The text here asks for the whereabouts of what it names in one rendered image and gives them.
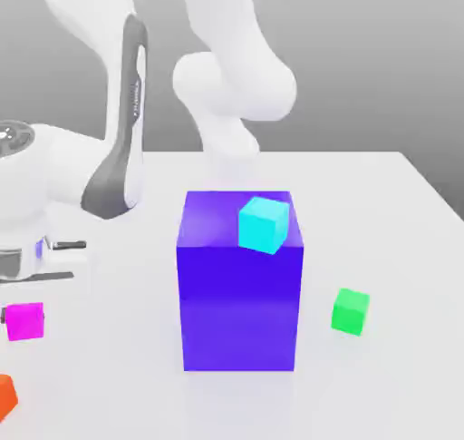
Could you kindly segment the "large purple box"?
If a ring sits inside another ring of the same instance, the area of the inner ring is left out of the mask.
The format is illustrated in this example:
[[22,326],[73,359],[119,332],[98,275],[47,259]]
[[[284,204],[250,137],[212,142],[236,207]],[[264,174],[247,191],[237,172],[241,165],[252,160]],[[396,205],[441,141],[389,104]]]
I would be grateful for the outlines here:
[[177,239],[183,366],[187,371],[295,367],[305,246],[296,211],[275,254],[238,244],[253,191],[188,191]]

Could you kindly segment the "small green cube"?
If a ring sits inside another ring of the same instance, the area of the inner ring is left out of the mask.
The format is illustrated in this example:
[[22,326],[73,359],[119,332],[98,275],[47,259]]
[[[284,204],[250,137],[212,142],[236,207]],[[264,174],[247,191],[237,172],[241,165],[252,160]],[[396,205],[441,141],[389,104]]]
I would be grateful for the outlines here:
[[331,328],[359,337],[370,305],[368,294],[340,288],[333,304]]

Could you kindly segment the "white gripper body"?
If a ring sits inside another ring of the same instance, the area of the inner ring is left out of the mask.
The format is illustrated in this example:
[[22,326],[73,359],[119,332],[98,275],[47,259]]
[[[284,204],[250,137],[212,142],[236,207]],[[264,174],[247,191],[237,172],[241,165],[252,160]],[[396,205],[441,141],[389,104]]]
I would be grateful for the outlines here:
[[86,271],[46,272],[25,280],[0,280],[0,302],[61,302],[83,298],[88,293]]

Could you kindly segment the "small cyan cube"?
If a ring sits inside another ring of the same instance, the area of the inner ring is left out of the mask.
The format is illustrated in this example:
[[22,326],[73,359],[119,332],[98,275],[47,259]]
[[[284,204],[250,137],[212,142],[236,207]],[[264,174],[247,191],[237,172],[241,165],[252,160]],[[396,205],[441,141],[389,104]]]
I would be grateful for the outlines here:
[[238,213],[238,246],[274,255],[289,229],[290,204],[255,196]]

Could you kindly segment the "small orange cube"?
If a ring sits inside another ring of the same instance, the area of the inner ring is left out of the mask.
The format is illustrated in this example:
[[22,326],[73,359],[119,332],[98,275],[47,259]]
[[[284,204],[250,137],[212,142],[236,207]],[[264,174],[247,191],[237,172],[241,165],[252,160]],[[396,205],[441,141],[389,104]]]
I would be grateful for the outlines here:
[[0,423],[12,412],[18,404],[18,397],[13,379],[6,374],[0,374]]

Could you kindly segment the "small magenta cube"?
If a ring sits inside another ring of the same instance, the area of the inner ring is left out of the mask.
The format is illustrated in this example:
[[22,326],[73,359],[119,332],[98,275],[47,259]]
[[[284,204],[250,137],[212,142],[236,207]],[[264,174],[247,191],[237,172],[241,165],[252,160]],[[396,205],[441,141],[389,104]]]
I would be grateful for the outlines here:
[[11,304],[5,308],[5,324],[9,341],[44,336],[43,302]]

